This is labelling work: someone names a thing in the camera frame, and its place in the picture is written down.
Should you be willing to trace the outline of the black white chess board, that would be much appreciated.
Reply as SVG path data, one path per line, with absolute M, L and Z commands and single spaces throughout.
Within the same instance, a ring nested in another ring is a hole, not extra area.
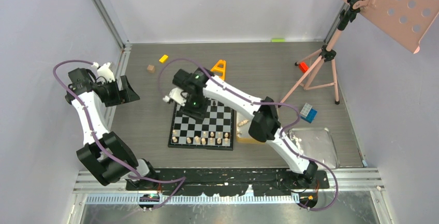
M 168 140 L 169 148 L 198 148 L 232 151 L 235 140 L 235 111 L 217 100 L 209 100 L 203 121 L 180 112 L 175 104 Z M 229 133 L 230 145 L 224 145 L 224 134 Z

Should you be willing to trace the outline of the orange triangular plastic frame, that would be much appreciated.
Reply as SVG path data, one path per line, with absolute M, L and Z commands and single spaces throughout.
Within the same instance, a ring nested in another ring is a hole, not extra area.
M 227 62 L 223 59 L 220 59 L 210 69 L 210 71 L 213 72 L 216 76 L 220 77 L 223 81 L 225 81 L 226 67 L 227 67 Z

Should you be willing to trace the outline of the gold tin box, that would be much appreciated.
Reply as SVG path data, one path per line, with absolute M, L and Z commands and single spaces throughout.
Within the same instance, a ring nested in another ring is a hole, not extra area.
M 236 137 L 237 142 L 242 144 L 257 144 L 262 145 L 263 142 L 259 142 L 252 138 L 249 134 L 249 128 L 252 120 L 242 115 L 239 112 L 236 112 Z

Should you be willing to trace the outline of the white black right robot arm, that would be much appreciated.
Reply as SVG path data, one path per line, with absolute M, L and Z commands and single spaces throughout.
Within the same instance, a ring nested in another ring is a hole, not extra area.
M 316 182 L 316 162 L 304 156 L 289 138 L 277 114 L 280 104 L 272 98 L 249 95 L 205 68 L 198 68 L 193 73 L 180 69 L 172 84 L 175 87 L 163 97 L 164 102 L 179 104 L 183 113 L 194 119 L 204 116 L 208 99 L 223 103 L 250 120 L 248 134 L 258 142 L 268 144 L 284 159 L 296 174 L 300 187 L 309 188 Z

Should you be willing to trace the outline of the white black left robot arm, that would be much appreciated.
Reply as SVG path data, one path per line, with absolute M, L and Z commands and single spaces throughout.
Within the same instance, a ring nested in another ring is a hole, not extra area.
M 126 76 L 99 80 L 90 69 L 68 73 L 65 99 L 77 111 L 83 129 L 83 148 L 76 154 L 80 162 L 103 186 L 127 176 L 127 187 L 154 189 L 159 182 L 152 165 L 137 159 L 115 132 L 110 131 L 101 106 L 113 107 L 140 99 Z

